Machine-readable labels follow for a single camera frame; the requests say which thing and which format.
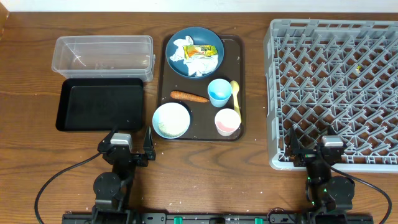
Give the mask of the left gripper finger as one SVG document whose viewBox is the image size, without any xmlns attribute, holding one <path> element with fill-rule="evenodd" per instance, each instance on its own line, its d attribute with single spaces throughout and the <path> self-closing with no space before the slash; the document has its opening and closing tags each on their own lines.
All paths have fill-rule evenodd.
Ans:
<svg viewBox="0 0 398 224">
<path fill-rule="evenodd" d="M 118 127 L 115 126 L 107 135 L 106 137 L 102 140 L 103 144 L 110 144 L 111 139 L 114 136 L 115 133 L 118 133 Z"/>
<path fill-rule="evenodd" d="M 144 149 L 144 154 L 147 156 L 147 159 L 149 161 L 154 161 L 155 158 L 156 158 L 156 152 L 155 152 L 155 149 L 154 149 L 152 131 L 151 131 L 150 126 L 148 126 L 147 129 L 146 129 L 143 149 Z"/>
</svg>

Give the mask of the white rice pile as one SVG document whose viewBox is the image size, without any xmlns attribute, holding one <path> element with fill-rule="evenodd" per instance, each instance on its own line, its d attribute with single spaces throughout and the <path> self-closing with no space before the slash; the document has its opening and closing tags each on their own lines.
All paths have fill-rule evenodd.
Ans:
<svg viewBox="0 0 398 224">
<path fill-rule="evenodd" d="M 185 124 L 179 120 L 162 118 L 159 120 L 158 129 L 167 138 L 176 138 L 185 130 Z"/>
</svg>

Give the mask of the light blue bowl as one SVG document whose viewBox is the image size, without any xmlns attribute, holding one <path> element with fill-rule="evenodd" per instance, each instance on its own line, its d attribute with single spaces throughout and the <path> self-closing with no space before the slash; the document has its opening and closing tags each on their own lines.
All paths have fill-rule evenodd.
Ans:
<svg viewBox="0 0 398 224">
<path fill-rule="evenodd" d="M 179 103 L 159 106 L 152 117 L 155 132 L 166 139 L 181 137 L 188 130 L 190 121 L 190 113 Z"/>
</svg>

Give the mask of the orange carrot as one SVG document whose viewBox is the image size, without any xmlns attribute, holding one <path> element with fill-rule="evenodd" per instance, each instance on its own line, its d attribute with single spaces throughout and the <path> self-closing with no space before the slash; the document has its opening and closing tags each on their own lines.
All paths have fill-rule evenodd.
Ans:
<svg viewBox="0 0 398 224">
<path fill-rule="evenodd" d="M 173 99 L 176 99 L 176 100 L 186 100 L 186 101 L 193 101 L 193 102 L 197 102 L 197 103 L 209 102 L 209 99 L 207 99 L 205 97 L 194 95 L 191 93 L 182 92 L 182 91 L 172 91 L 170 93 L 170 97 Z"/>
</svg>

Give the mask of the pink cup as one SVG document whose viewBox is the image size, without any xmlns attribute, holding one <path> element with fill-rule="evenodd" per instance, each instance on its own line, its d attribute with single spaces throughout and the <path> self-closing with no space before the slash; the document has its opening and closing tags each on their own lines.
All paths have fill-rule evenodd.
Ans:
<svg viewBox="0 0 398 224">
<path fill-rule="evenodd" d="M 216 129 L 222 136 L 232 135 L 240 127 L 240 124 L 241 118 L 233 109 L 222 109 L 215 116 Z"/>
</svg>

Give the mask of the light blue cup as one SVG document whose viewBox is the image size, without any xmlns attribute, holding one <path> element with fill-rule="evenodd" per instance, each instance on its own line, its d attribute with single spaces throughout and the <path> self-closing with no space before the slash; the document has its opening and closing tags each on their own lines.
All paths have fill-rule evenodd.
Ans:
<svg viewBox="0 0 398 224">
<path fill-rule="evenodd" d="M 215 79 L 208 85 L 208 95 L 213 106 L 221 108 L 227 104 L 232 95 L 231 84 L 225 79 Z"/>
</svg>

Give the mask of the white napkin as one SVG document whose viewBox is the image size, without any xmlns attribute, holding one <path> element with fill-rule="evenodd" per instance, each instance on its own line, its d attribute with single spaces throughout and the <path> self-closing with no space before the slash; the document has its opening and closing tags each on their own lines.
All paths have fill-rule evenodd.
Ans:
<svg viewBox="0 0 398 224">
<path fill-rule="evenodd" d="M 187 35 L 184 39 L 175 40 L 173 44 L 177 46 L 177 49 L 169 59 L 173 62 L 182 61 L 188 68 L 188 76 L 192 77 L 195 75 L 196 77 L 201 77 L 215 71 L 218 64 L 218 53 L 211 57 L 197 55 L 186 59 L 183 46 L 194 45 L 193 39 Z"/>
</svg>

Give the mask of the dark blue plate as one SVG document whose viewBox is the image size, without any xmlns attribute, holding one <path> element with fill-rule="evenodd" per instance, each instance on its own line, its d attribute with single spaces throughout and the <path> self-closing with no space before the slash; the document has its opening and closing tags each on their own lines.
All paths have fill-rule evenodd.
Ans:
<svg viewBox="0 0 398 224">
<path fill-rule="evenodd" d="M 184 39 L 186 36 L 190 36 L 193 39 L 193 42 L 195 45 L 214 45 L 217 50 L 218 50 L 218 64 L 216 66 L 215 71 L 218 69 L 218 67 L 221 65 L 223 58 L 224 58 L 224 47 L 221 39 L 216 35 L 213 31 L 208 30 L 206 28 L 202 27 L 189 27 L 186 29 L 183 29 L 176 34 L 174 34 L 170 40 L 167 42 L 166 48 L 165 48 L 165 58 L 170 65 L 170 67 L 179 75 L 185 77 L 185 78 L 191 78 L 191 79 L 199 79 L 199 78 L 204 78 L 208 75 L 211 75 L 214 72 L 208 73 L 206 75 L 203 75 L 201 77 L 196 77 L 195 75 L 190 77 L 188 76 L 188 68 L 186 65 L 183 64 L 182 61 L 179 62 L 173 62 L 171 59 L 169 59 L 170 56 L 172 56 L 176 49 L 177 46 L 173 44 L 173 42 L 177 39 Z"/>
</svg>

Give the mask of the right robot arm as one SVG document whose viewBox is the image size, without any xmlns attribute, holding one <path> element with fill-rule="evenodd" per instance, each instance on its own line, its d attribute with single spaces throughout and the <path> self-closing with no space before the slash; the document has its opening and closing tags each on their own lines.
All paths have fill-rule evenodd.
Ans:
<svg viewBox="0 0 398 224">
<path fill-rule="evenodd" d="M 295 129 L 289 130 L 285 155 L 293 159 L 295 167 L 307 171 L 306 197 L 312 208 L 295 218 L 295 223 L 347 223 L 346 211 L 353 207 L 355 183 L 349 177 L 331 174 L 332 165 L 341 161 L 347 145 L 328 127 L 327 135 L 306 149 L 300 145 Z"/>
</svg>

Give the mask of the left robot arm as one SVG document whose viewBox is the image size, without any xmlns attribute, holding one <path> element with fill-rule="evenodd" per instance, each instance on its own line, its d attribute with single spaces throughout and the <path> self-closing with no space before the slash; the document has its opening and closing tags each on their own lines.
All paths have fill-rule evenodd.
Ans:
<svg viewBox="0 0 398 224">
<path fill-rule="evenodd" d="M 98 152 L 113 168 L 94 181 L 92 224 L 142 223 L 141 215 L 128 206 L 136 168 L 147 167 L 149 161 L 156 158 L 151 128 L 146 129 L 143 148 L 143 153 L 133 153 L 131 135 L 119 133 L 117 128 L 98 144 Z"/>
</svg>

